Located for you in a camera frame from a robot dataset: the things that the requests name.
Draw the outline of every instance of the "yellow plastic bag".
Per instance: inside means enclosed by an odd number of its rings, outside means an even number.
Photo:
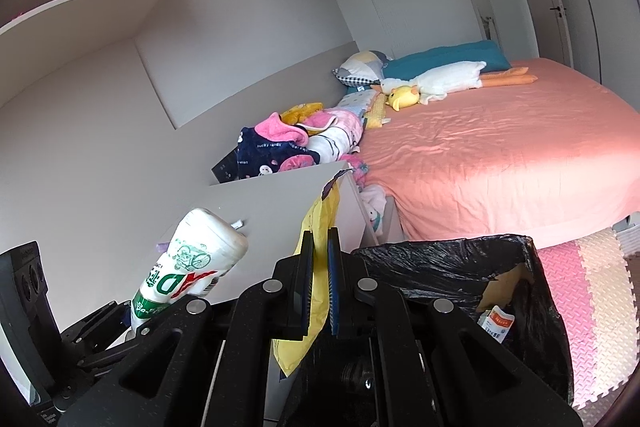
[[[300,238],[295,254],[300,254],[302,248],[302,236],[306,230],[314,234],[314,273],[311,289],[311,314],[309,318],[309,334],[302,341],[273,341],[273,354],[288,377],[298,367],[311,344],[324,328],[329,313],[329,278],[327,258],[327,231],[334,226],[335,214],[340,203],[337,179],[343,172],[336,174],[324,188],[323,195],[311,206],[311,209],[302,221]]]

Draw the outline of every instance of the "yellow plush toy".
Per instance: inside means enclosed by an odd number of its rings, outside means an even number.
[[[394,111],[399,111],[403,107],[410,107],[419,101],[420,91],[417,86],[402,86],[391,91],[386,104],[393,107]]]

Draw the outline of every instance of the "pink bed sheet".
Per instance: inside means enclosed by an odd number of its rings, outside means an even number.
[[[367,184],[396,199],[412,241],[519,233],[545,248],[640,210],[640,114],[552,60],[514,65],[539,80],[387,107],[364,134]]]

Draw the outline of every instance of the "black trash bag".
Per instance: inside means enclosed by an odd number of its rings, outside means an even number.
[[[515,315],[515,322],[503,345],[559,396],[573,402],[569,340],[530,238],[496,235],[406,242],[352,253],[366,261],[370,276],[399,289],[406,298],[423,303],[446,298],[475,321],[487,285],[524,264],[534,282],[520,280],[504,309]]]

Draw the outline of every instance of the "bottle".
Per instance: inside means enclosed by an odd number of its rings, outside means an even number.
[[[216,214],[194,208],[184,216],[163,253],[131,301],[136,331],[185,295],[206,296],[249,248],[246,237]]]

